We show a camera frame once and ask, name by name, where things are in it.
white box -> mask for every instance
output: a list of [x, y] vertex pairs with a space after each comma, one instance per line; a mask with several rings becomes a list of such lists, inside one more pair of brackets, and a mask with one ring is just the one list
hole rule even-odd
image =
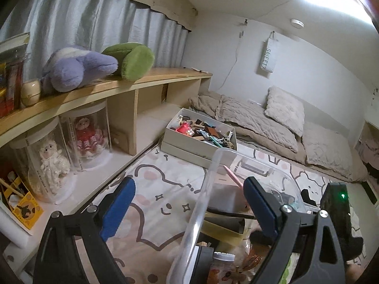
[[[213, 154], [218, 149], [218, 147], [215, 145], [204, 143], [170, 129], [170, 127], [177, 126], [177, 119], [180, 115], [188, 116], [191, 120], [199, 119], [211, 126], [216, 126], [216, 130], [219, 130], [224, 134], [226, 134], [228, 131], [231, 131], [233, 133], [231, 142], [234, 145], [234, 150], [237, 150], [237, 141], [234, 127], [221, 123], [217, 120], [214, 120], [213, 118], [193, 112], [191, 110], [182, 109], [174, 116], [174, 118], [166, 127], [161, 145], [161, 150], [163, 152], [199, 165], [201, 167], [209, 168]], [[221, 163], [226, 166], [230, 166], [233, 160], [234, 158], [228, 159], [228, 157], [225, 157], [221, 159]]]

plush doll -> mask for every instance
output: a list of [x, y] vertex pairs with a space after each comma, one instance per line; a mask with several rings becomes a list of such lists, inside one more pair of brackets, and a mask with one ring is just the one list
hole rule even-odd
[[88, 117], [77, 118], [75, 132], [80, 155], [87, 159], [93, 159], [108, 144], [108, 138], [104, 136], [103, 131], [96, 128]]
[[50, 189], [53, 194], [59, 191], [64, 182], [64, 177], [70, 172], [70, 162], [62, 155], [56, 142], [46, 139], [41, 144], [39, 155], [41, 157], [41, 170], [47, 176]]
[[155, 60], [153, 51], [139, 43], [115, 44], [106, 48], [103, 54], [117, 59], [118, 69], [113, 74], [130, 81], [142, 78], [151, 69]]
[[116, 69], [114, 57], [78, 46], [65, 47], [55, 51], [42, 69], [42, 91], [45, 95], [55, 90], [69, 92]]

green plush toy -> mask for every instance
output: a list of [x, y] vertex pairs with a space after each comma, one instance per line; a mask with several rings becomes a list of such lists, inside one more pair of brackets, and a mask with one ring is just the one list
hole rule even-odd
[[130, 81], [142, 78], [151, 69], [155, 59], [153, 51], [139, 43], [115, 44], [107, 47], [103, 54], [117, 59], [118, 68], [113, 74]]

white sheep doll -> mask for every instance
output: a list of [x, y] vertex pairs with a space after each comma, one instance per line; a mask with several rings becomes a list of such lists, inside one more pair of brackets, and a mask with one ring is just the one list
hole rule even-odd
[[70, 172], [70, 162], [51, 139], [42, 143], [39, 155], [42, 161], [41, 170], [47, 177], [51, 192], [57, 194], [59, 188], [64, 185], [65, 176]]

yellow box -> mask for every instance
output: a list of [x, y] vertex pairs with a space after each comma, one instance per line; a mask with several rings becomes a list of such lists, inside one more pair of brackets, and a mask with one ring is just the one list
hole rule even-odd
[[1, 185], [5, 200], [8, 203], [11, 212], [20, 220], [23, 225], [25, 225], [28, 229], [31, 229], [44, 211], [41, 206], [39, 206], [28, 188], [25, 187], [19, 176], [13, 181], [10, 186], [16, 190], [23, 189], [21, 192], [26, 193], [21, 201], [19, 201], [17, 206], [13, 208], [9, 203], [9, 198], [13, 194], [12, 190]]

